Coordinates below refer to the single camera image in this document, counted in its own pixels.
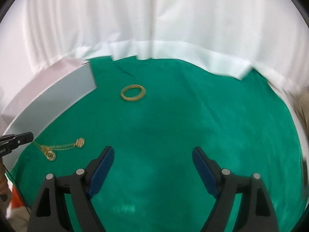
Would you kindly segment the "person's left hand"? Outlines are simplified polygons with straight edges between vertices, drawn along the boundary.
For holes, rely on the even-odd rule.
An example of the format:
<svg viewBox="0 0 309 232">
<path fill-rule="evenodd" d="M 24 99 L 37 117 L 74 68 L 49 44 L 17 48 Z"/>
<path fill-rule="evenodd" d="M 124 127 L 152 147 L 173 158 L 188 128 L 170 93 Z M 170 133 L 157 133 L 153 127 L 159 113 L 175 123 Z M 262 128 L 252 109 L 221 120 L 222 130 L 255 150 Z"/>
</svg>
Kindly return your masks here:
<svg viewBox="0 0 309 232">
<path fill-rule="evenodd" d="M 3 164 L 3 160 L 0 160 L 0 195 L 7 195 L 9 192 L 8 181 L 5 175 L 6 170 Z"/>
</svg>

